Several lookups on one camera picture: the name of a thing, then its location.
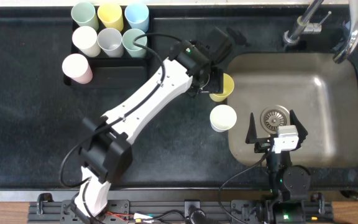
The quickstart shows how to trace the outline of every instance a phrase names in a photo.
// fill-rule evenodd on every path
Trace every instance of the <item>blue cup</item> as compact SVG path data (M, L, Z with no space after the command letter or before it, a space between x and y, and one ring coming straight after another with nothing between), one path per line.
M125 9L125 18L133 29L147 32L149 29L149 9L143 3L130 4Z

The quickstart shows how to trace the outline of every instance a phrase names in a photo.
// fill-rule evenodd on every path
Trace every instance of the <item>white wall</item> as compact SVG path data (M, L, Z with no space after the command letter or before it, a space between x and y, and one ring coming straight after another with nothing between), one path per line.
M0 0L0 6L73 6L86 0ZM211 5L211 4L309 4L312 0L88 0L95 5L117 2L128 5L143 1L148 5ZM347 0L325 0L324 4L347 4Z

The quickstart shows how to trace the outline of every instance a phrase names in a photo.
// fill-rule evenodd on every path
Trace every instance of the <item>faucet handle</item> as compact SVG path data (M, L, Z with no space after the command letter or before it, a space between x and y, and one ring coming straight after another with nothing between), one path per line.
M319 34L321 33L321 24L332 14L331 11L328 12L327 16L324 17L323 20L319 23L309 23L302 34Z
M317 26L321 26L323 24L323 22L332 14L333 12L331 11L328 11L328 14L326 17L324 17L319 23Z

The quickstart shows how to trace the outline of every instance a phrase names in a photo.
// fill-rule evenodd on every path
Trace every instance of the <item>black countertop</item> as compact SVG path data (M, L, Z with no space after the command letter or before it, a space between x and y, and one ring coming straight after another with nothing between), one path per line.
M152 7L153 30L182 39L203 40L217 26L238 31L235 50L222 63L247 52L333 52L348 19L346 6L324 6L333 15L319 35L304 35L296 49L284 49L282 34L306 6ZM136 89L72 89L63 84L62 61L71 48L70 8L0 8L0 189L57 189L58 168L76 143L85 116L99 116ZM169 39L153 38L153 49L167 55ZM358 46L350 61L358 72ZM157 69L151 62L150 74ZM246 167L229 150L227 133L216 133L209 113L217 105L208 95L175 98L144 128L133 145L134 161L122 188L218 187ZM65 177L81 178L79 165ZM311 169L313 189L358 189L358 167ZM267 175L250 170L232 187L269 189Z

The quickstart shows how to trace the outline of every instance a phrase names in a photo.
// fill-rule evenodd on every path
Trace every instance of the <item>cup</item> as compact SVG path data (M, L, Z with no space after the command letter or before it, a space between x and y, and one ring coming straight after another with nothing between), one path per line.
M125 18L133 29L140 29L143 32L149 29L149 9L141 2L128 5L125 9Z
M109 57L122 57L124 54L122 35L116 29L106 28L100 31L98 44Z
M71 9L71 18L79 26L89 26L94 30L99 29L99 21L94 6L89 2L81 2Z
M136 37L143 35L144 32L140 29L129 29L122 36L122 43L124 44L125 49L128 51L131 57L145 57L147 51L140 47L134 45L133 41ZM147 45L147 37L139 38L135 41L135 43L146 46Z
M67 56L62 64L65 75L80 84L87 84L92 80L92 70L84 55L71 54Z
M92 27L77 28L73 33L73 44L88 57L96 57L100 54L98 34Z
M209 115L211 127L217 132L227 131L236 124L237 114L231 106L219 105Z
M114 28L119 32L124 28L121 6L114 3L102 4L98 9L98 17L106 28Z
M223 93L217 94L212 93L209 94L209 97L215 102L222 102L226 99L234 90L234 81L230 75L224 73L223 74Z

